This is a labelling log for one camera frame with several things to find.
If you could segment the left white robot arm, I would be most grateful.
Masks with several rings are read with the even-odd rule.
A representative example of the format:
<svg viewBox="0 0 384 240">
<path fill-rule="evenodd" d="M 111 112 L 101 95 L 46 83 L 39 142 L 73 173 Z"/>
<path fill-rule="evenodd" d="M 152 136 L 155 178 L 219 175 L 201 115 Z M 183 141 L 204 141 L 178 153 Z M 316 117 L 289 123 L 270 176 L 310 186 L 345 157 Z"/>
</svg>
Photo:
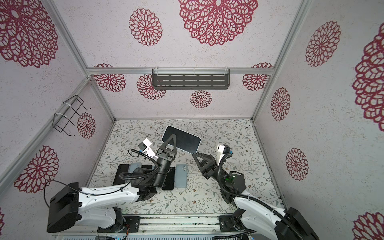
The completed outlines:
<svg viewBox="0 0 384 240">
<path fill-rule="evenodd" d="M 74 226 L 95 226 L 102 233 L 121 230 L 126 220 L 119 203 L 147 201 L 162 188 L 171 163 L 177 155 L 177 136 L 172 134 L 154 152 L 152 143 L 145 139 L 139 149 L 131 149 L 154 164 L 154 169 L 136 168 L 132 173 L 122 172 L 120 185 L 102 188 L 81 188 L 78 182 L 70 183 L 49 202 L 48 233 L 59 233 Z"/>
</svg>

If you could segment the grey phone case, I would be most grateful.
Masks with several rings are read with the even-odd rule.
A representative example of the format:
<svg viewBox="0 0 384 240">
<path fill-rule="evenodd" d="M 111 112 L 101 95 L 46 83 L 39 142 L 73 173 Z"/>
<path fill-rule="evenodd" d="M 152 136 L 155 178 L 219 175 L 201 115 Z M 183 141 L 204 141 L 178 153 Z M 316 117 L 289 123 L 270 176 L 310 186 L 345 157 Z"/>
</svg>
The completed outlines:
<svg viewBox="0 0 384 240">
<path fill-rule="evenodd" d="M 188 165 L 179 164 L 175 168 L 175 188 L 186 188 L 188 184 Z"/>
<path fill-rule="evenodd" d="M 132 163 L 129 166 L 128 173 L 132 174 L 135 169 L 140 168 L 142 166 L 142 163 Z"/>
</svg>

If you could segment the blue bare phone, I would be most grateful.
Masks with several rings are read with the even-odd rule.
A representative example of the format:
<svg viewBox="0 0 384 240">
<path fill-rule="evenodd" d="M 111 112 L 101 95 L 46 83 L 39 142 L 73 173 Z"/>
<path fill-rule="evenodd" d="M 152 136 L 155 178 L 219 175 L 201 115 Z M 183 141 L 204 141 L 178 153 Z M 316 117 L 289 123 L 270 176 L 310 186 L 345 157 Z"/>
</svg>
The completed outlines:
<svg viewBox="0 0 384 240">
<path fill-rule="evenodd" d="M 175 187 L 175 167 L 170 167 L 164 184 L 162 186 L 163 191 L 172 191 Z"/>
</svg>

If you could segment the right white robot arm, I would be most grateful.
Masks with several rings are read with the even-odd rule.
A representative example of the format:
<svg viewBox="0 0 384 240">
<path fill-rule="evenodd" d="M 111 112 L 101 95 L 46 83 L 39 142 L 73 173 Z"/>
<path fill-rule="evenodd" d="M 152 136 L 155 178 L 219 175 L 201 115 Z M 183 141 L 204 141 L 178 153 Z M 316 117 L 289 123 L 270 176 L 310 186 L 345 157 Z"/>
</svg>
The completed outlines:
<svg viewBox="0 0 384 240">
<path fill-rule="evenodd" d="M 223 200 L 236 207 L 232 215 L 219 217 L 221 231 L 238 231 L 239 238 L 253 233 L 261 234 L 268 240 L 319 238 L 298 210 L 277 208 L 252 196 L 247 191 L 244 174 L 237 171 L 226 172 L 223 164 L 232 155 L 232 152 L 229 152 L 219 161 L 212 155 L 192 155 L 203 177 L 216 180 Z"/>
</svg>

